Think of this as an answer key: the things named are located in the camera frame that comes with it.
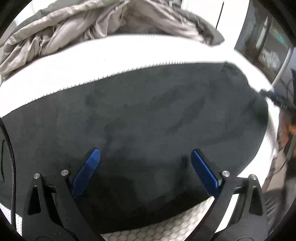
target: gray cloth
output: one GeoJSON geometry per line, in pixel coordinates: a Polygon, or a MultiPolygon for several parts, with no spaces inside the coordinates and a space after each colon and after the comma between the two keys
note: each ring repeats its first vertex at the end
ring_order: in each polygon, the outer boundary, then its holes
{"type": "Polygon", "coordinates": [[[177,5],[173,5],[172,8],[177,13],[187,18],[189,21],[193,22],[196,25],[199,33],[205,38],[206,42],[209,45],[217,45],[224,42],[222,34],[219,33],[219,31],[217,31],[211,24],[209,24],[200,16],[197,16],[191,12],[181,10],[177,5]]]}
{"type": "Polygon", "coordinates": [[[59,0],[25,20],[5,42],[0,75],[9,77],[36,57],[68,44],[120,32],[167,33],[217,43],[165,0],[59,0]]]}

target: dark gray fabric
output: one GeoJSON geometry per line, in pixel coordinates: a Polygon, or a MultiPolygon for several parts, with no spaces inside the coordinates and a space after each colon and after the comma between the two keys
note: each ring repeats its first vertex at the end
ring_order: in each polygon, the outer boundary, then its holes
{"type": "MultiPolygon", "coordinates": [[[[87,151],[100,149],[101,164],[77,204],[106,233],[156,223],[205,200],[190,163],[195,148],[239,174],[261,145],[268,109],[234,65],[180,64],[59,91],[3,121],[15,152],[18,212],[34,173],[75,174],[87,151]]],[[[7,206],[7,152],[3,171],[0,202],[7,206]]]]}

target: wrinkled fabric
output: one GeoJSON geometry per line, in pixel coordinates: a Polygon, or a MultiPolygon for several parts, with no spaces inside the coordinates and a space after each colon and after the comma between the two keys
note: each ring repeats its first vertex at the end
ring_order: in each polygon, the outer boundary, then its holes
{"type": "Polygon", "coordinates": [[[167,33],[211,44],[196,24],[170,8],[165,0],[86,0],[47,13],[18,29],[3,46],[0,75],[9,77],[36,57],[68,44],[117,32],[167,33]]]}
{"type": "Polygon", "coordinates": [[[210,25],[206,20],[197,16],[191,12],[181,10],[177,5],[172,5],[172,8],[183,17],[187,18],[189,21],[196,25],[199,33],[205,38],[209,45],[217,45],[224,41],[222,34],[219,33],[212,25],[210,25]]]}

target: black cord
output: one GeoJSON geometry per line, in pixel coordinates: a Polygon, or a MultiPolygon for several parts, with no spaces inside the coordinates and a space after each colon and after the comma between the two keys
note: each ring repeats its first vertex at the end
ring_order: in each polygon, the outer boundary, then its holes
{"type": "Polygon", "coordinates": [[[281,168],[278,170],[278,171],[276,171],[276,172],[274,172],[274,175],[275,174],[278,174],[282,169],[283,169],[283,167],[284,167],[284,165],[287,163],[287,159],[285,160],[285,162],[284,162],[284,164],[281,166],[281,168]]]}
{"type": "MultiPolygon", "coordinates": [[[[280,82],[283,84],[283,86],[284,86],[285,89],[287,90],[286,83],[285,83],[282,79],[280,79],[280,82]]],[[[290,95],[293,96],[293,93],[292,93],[292,91],[291,91],[289,88],[288,88],[288,91],[289,91],[290,95]]]]}
{"type": "Polygon", "coordinates": [[[0,128],[2,130],[2,133],[4,135],[4,140],[6,142],[6,146],[9,153],[10,163],[11,163],[11,212],[10,212],[10,218],[11,218],[11,225],[16,230],[17,225],[15,221],[15,196],[16,196],[16,168],[15,168],[15,156],[13,154],[12,145],[9,139],[9,135],[7,133],[6,127],[0,118],[0,128]]]}
{"type": "Polygon", "coordinates": [[[293,81],[293,78],[289,80],[289,82],[287,83],[287,88],[286,88],[286,96],[287,96],[287,100],[290,102],[289,100],[289,95],[288,95],[288,90],[289,90],[289,84],[290,82],[293,81]]]}
{"type": "Polygon", "coordinates": [[[1,176],[3,179],[3,182],[5,181],[4,179],[4,173],[3,173],[3,147],[4,147],[4,142],[5,140],[2,141],[2,146],[1,146],[1,160],[0,160],[0,171],[1,171],[1,176]]]}

